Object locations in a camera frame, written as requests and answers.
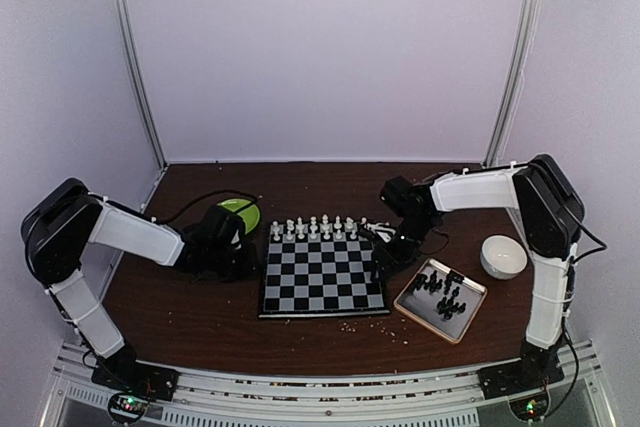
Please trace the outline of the black white chess board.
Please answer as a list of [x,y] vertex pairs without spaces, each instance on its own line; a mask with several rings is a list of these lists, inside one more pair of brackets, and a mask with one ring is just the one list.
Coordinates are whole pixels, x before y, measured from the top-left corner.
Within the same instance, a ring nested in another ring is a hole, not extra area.
[[390,313],[386,286],[371,281],[371,240],[361,219],[323,216],[279,222],[266,244],[258,317],[296,319]]

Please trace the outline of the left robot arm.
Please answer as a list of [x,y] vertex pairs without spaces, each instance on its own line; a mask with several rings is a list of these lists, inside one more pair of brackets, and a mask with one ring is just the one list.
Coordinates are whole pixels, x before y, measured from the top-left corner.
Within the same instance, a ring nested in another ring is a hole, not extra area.
[[240,207],[213,204],[200,220],[183,228],[173,224],[211,196],[199,196],[159,219],[70,177],[22,219],[20,236],[28,271],[88,345],[99,368],[123,391],[137,389],[144,371],[135,349],[83,273],[86,254],[104,251],[110,261],[102,276],[105,282],[112,280],[125,255],[195,278],[213,274],[222,282],[240,280],[255,267],[255,248],[242,215],[257,207],[258,196],[242,193],[245,203]]

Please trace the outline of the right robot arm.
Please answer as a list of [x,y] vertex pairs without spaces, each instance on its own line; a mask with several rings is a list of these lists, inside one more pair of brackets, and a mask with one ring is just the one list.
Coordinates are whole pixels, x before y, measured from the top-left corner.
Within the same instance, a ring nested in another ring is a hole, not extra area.
[[535,387],[551,371],[574,290],[577,248],[585,207],[548,154],[526,163],[432,175],[420,182],[403,176],[385,182],[382,202],[400,223],[373,240],[372,277],[385,280],[411,265],[426,236],[455,211],[503,209],[520,222],[519,236],[533,265],[530,317],[512,377]]

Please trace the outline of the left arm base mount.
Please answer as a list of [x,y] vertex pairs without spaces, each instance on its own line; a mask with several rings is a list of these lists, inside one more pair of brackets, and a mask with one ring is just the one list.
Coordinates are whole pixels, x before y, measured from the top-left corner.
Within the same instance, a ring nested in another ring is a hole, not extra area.
[[99,365],[91,375],[94,384],[161,401],[173,399],[178,380],[174,369],[140,363],[131,368]]

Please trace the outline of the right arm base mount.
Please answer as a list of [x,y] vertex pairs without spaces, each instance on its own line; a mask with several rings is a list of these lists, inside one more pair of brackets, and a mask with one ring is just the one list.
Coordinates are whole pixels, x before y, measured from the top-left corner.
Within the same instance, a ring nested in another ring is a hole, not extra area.
[[545,368],[542,373],[531,374],[525,371],[520,361],[484,367],[477,375],[486,400],[541,389],[565,378],[559,366],[551,366]]

